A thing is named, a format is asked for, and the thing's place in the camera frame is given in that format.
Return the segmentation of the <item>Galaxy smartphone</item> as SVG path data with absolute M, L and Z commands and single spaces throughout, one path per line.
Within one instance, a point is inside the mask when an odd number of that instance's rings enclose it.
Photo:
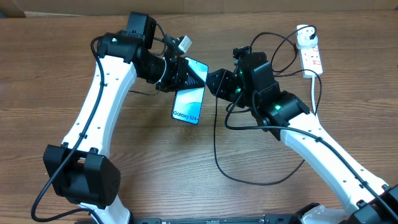
M 191 73 L 197 75 L 204 82 L 199 88 L 179 90 L 175 94 L 172 108 L 172 118 L 191 124 L 198 124 L 200 119 L 201 106 L 205 94 L 205 84 L 208 74 L 208 65 L 189 57 L 185 57 L 188 70 L 185 72 L 187 83 L 194 82 Z

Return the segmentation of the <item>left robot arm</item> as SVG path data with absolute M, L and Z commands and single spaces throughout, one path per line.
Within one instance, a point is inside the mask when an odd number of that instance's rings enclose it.
M 85 102 L 61 145 L 49 145 L 44 152 L 46 188 L 95 223 L 134 222 L 119 198 L 121 173 L 109 160 L 109 149 L 123 101 L 136 80 L 174 93 L 173 119 L 197 124 L 200 118 L 208 66 L 186 56 L 192 43 L 186 35 L 164 35 L 162 53 L 152 53 L 159 29 L 151 16 L 132 12 L 124 30 L 91 41 L 96 68 Z

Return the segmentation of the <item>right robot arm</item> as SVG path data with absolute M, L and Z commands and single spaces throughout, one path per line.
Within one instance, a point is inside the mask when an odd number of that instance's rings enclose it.
M 311 203 L 295 214 L 265 215 L 265 223 L 397 223 L 397 187 L 365 169 L 321 126 L 297 96 L 281 91 L 263 52 L 237 57 L 235 70 L 209 73 L 206 84 L 217 98 L 247 106 L 257 121 L 298 153 L 338 197 L 342 208 Z

